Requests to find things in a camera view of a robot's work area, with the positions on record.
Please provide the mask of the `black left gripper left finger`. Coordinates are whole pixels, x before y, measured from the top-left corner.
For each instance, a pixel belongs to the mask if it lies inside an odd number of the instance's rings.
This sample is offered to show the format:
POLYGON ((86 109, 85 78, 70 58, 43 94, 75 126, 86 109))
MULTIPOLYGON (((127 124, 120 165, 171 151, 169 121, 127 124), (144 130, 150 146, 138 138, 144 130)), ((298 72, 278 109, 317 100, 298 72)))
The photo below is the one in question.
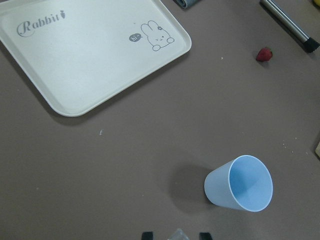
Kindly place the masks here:
POLYGON ((141 240, 153 240, 154 233, 152 231, 145 231, 141 235, 141 240))

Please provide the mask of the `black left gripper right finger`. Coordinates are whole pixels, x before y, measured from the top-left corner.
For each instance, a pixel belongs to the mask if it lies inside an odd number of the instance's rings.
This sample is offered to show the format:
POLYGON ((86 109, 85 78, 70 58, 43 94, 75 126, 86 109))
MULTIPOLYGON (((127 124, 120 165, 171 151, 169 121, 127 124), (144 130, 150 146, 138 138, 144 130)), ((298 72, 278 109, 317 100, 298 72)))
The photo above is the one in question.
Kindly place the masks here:
POLYGON ((212 240, 212 235, 209 232, 200 232, 199 240, 212 240))

